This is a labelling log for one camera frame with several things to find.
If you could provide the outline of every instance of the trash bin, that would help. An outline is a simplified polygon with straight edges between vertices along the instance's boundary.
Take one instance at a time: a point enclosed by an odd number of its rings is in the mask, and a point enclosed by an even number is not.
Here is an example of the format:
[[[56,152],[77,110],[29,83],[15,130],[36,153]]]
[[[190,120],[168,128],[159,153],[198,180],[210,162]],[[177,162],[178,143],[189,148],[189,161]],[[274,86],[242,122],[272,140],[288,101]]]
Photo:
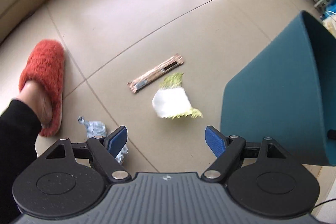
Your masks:
[[[272,137],[301,163],[336,165],[336,40],[300,14],[226,85],[221,132]]]

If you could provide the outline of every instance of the person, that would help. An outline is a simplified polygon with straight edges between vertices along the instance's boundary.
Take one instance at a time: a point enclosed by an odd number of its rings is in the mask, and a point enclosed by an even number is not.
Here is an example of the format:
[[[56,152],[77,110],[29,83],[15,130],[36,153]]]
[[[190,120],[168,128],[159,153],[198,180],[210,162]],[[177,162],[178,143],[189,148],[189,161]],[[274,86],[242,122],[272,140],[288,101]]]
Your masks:
[[[55,40],[40,41],[19,79],[19,94],[0,116],[0,223],[20,215],[12,196],[16,177],[35,159],[38,134],[60,128],[64,49]]]

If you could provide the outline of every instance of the silver screw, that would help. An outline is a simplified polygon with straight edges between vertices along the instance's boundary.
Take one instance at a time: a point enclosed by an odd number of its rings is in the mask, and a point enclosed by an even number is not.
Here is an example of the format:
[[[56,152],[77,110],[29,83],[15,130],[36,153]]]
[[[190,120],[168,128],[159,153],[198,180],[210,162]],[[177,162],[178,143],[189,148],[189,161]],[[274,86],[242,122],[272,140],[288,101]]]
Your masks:
[[[125,179],[125,178],[128,177],[128,173],[126,171],[123,171],[123,170],[114,171],[112,173],[112,177],[114,179]]]
[[[217,179],[221,176],[217,170],[207,170],[204,172],[204,176],[208,179]]]

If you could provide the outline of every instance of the gray ribbed plate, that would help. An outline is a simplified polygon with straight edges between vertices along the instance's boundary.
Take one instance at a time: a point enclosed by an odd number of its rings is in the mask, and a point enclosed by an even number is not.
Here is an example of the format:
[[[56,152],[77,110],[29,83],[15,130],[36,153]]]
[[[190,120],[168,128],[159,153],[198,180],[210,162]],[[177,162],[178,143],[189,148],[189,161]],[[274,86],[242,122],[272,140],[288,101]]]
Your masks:
[[[225,189],[196,173],[139,173],[135,180],[116,184],[95,208],[69,219],[50,221],[23,215],[19,224],[313,224],[311,215],[270,220],[236,205]]]

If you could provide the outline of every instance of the brown wrapper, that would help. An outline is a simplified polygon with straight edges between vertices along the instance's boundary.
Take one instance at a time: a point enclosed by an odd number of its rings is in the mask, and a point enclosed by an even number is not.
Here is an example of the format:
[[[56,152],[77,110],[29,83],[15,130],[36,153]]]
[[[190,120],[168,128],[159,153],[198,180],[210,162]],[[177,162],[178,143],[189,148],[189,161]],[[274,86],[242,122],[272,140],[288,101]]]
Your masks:
[[[175,54],[165,62],[161,63],[160,65],[156,66],[154,69],[146,72],[144,75],[138,77],[137,79],[133,80],[132,82],[128,82],[128,87],[130,88],[131,92],[136,93],[138,90],[142,89],[146,85],[153,82],[155,79],[161,77],[162,75],[166,74],[170,70],[182,65],[184,63],[182,56],[179,54]]]

